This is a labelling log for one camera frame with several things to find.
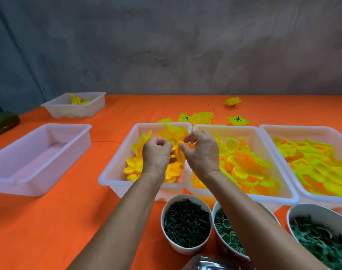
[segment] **empty plastic tray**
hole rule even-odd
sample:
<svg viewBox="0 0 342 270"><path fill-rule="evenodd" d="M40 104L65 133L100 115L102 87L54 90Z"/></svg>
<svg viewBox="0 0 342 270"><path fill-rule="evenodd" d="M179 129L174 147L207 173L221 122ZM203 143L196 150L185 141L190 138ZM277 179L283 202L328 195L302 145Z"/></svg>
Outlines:
<svg viewBox="0 0 342 270"><path fill-rule="evenodd" d="M278 137L281 139L289 139L291 141L303 141L308 138L312 141L319 141L328 143L336 149L335 156L342 160L342 134L333 128L325 126L283 126L283 125L260 125L261 134L267 140L269 147L274 151L280 163L288 173L289 177L300 192L301 202L314 202L318 201L319 205L329 207L342 205L342 197L315 195L304 189L296 175L284 159L276 145L273 143L272 138Z"/></svg>
<svg viewBox="0 0 342 270"><path fill-rule="evenodd" d="M91 102L88 104L72 105L71 94L80 97L82 101L90 100ZM65 93L41 106L45 107L56 118L93 117L105 107L105 94L105 92Z"/></svg>
<svg viewBox="0 0 342 270"><path fill-rule="evenodd" d="M148 131L152 130L152 136L157 136L160 129L164 129L164 123L137 123L133 126L121 146L106 166L105 170L99 177L99 183L103 186L109 186L120 198L128 191L133 184L132 181L127 181L127 174L123 172L127 167L126 159L135 157L135 150L131 150L131 146L138 142L141 134L147 135ZM192 125L188 122L166 123L174 127L185 128L191 132ZM163 183L155 200L169 201L173 197L182 194L185 187L184 169L182 168L181 176L178 183Z"/></svg>
<svg viewBox="0 0 342 270"><path fill-rule="evenodd" d="M91 146L86 124L45 124L0 150L0 192L44 195Z"/></svg>
<svg viewBox="0 0 342 270"><path fill-rule="evenodd" d="M257 157L272 164L269 173L280 182L281 188L277 191L278 197L271 197L265 195L247 194L251 199L264 204L270 210L275 212L282 205L295 205L299 202L299 195L292 185L287 173L282 168L280 162L277 160L274 152L269 148L266 141L259 133L257 127L252 126L218 126L218 125L195 125L193 130L207 130L213 136L219 136L222 141L226 142L227 138L231 137L238 141L238 137L242 136L247 141L250 149ZM199 196L207 203L215 202L215 198L208 189L199 189L191 185L192 172L186 171L187 174L187 190L193 195Z"/></svg>

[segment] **plastic tray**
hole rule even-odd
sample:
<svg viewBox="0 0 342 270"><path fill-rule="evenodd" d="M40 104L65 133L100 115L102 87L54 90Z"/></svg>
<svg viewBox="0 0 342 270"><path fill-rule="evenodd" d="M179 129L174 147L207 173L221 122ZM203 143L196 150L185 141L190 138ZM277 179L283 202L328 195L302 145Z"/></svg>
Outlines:
<svg viewBox="0 0 342 270"><path fill-rule="evenodd" d="M91 146L87 124L45 124L0 150L0 192L44 195Z"/></svg>
<svg viewBox="0 0 342 270"><path fill-rule="evenodd" d="M320 141L331 144L336 149L336 157L342 160L342 134L330 127L324 126L283 126L283 125L260 125L261 134L267 140L268 146L274 151L285 171L291 178L300 194L300 202L312 202L326 207L342 206L342 197L315 195L304 189L294 172L283 158L272 138L289 139L291 141L303 141L308 138L312 141Z"/></svg>
<svg viewBox="0 0 342 270"><path fill-rule="evenodd" d="M71 94L80 97L83 101L90 100L91 102L88 104L72 105ZM65 93L58 98L42 104L41 106L45 107L55 118L93 117L105 107L105 94L105 92Z"/></svg>
<svg viewBox="0 0 342 270"><path fill-rule="evenodd" d="M141 134L147 135L149 130L152 130L152 136L157 136L160 129L164 129L164 123L137 123L133 126L110 163L99 176L99 183L103 186L109 186L120 198L128 191L133 184L127 181L127 174L123 170L127 167L126 159L135 156L135 151L131 150L131 146L138 142ZM185 128L191 132L192 125L189 122L166 123L175 127ZM173 197L183 193L185 187L185 169L189 169L185 163L182 169L181 176L178 179L179 183L163 183L155 200L169 201Z"/></svg>
<svg viewBox="0 0 342 270"><path fill-rule="evenodd" d="M259 133L259 129L252 126L218 126L218 125L195 125L194 130L207 130L213 136L219 136L224 142L227 138L235 138L238 140L239 136L244 137L249 145L250 149L256 154L257 157L272 164L272 168L269 170L270 174L278 179L281 188L277 192L279 197L271 197L265 195L247 194L251 199L262 203L268 207L271 211L275 212L282 205L295 205L299 202L299 195L296 189L292 185L287 173L282 168L281 164L277 160L273 151L269 148L266 141ZM192 172L187 171L188 175L187 190L193 195L199 196L201 199L208 200L207 203L215 203L215 198L208 189L199 189L191 185Z"/></svg>

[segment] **green bottle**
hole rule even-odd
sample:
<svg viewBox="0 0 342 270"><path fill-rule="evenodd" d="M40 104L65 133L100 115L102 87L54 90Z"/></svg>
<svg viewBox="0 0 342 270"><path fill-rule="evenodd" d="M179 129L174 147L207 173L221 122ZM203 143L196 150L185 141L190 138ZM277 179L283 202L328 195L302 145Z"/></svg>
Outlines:
<svg viewBox="0 0 342 270"><path fill-rule="evenodd" d="M9 111L2 111L0 107L0 135L20 124L17 114Z"/></svg>

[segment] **table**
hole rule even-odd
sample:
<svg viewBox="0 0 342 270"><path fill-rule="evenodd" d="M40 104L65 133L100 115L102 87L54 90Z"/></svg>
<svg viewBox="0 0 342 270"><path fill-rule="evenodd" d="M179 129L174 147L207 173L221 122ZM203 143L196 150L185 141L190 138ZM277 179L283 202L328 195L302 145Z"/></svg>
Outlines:
<svg viewBox="0 0 342 270"><path fill-rule="evenodd" d="M103 224L119 202L97 178L132 126L156 122L182 112L214 112L214 123L241 115L260 124L315 125L342 133L342 96L240 96L242 102L225 107L231 96L106 95L106 107L93 118L53 118L37 108L21 116L21 124L0 136L0 149L45 123L91 124L92 145L42 197L0 194L0 270L63 270ZM176 253L165 239L160 215L165 202L155 202L132 269L180 269L190 257ZM288 207L276 212L285 226ZM216 254L213 235L204 254Z"/></svg>

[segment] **yellow petal pile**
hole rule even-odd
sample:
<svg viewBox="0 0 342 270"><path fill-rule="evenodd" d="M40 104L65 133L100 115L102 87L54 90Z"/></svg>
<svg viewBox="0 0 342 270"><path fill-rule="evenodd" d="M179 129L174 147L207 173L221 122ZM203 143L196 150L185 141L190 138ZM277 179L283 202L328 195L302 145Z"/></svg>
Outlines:
<svg viewBox="0 0 342 270"><path fill-rule="evenodd" d="M230 98L227 99L224 103L225 106L233 106L235 107L235 104L240 103L242 100L240 98Z"/></svg>
<svg viewBox="0 0 342 270"><path fill-rule="evenodd" d="M242 116L234 116L234 117L226 117L227 123L233 126L245 126L251 124L247 119L243 118Z"/></svg>
<svg viewBox="0 0 342 270"><path fill-rule="evenodd" d="M157 136L166 138L166 141L173 143L174 155L177 162L169 164L166 170L165 183L174 183L181 175L182 165L185 162L185 155L178 147L178 144L183 142L184 138L189 134L187 129L180 129L178 127L171 127L168 124L164 124L165 130L159 130ZM132 145L131 149L135 150L135 157L129 157L126 160L127 167L123 170L124 173L128 174L128 181L136 181L142 172L143 161L142 161L142 149L145 143L152 136L152 131L149 131L147 135L141 135L138 143Z"/></svg>
<svg viewBox="0 0 342 270"><path fill-rule="evenodd" d="M219 148L219 168L245 193L276 196L280 183L267 171L272 167L250 150L243 137L239 142L228 138L225 144L215 136ZM192 185L197 188L206 186L194 175Z"/></svg>
<svg viewBox="0 0 342 270"><path fill-rule="evenodd" d="M80 97L71 94L71 104L72 104L72 105L77 105L77 104L88 104L88 103L90 103L90 102L91 102L90 100L82 102Z"/></svg>
<svg viewBox="0 0 342 270"><path fill-rule="evenodd" d="M182 113L178 116L177 122L190 122L192 126L196 124L211 125L211 119L215 116L211 112L199 112L189 116L187 113Z"/></svg>
<svg viewBox="0 0 342 270"><path fill-rule="evenodd" d="M162 118L157 122L158 123L170 123L170 122L174 122L174 121L170 117L168 117L168 118Z"/></svg>
<svg viewBox="0 0 342 270"><path fill-rule="evenodd" d="M335 157L335 148L309 139L272 141L306 191L342 197L342 161Z"/></svg>

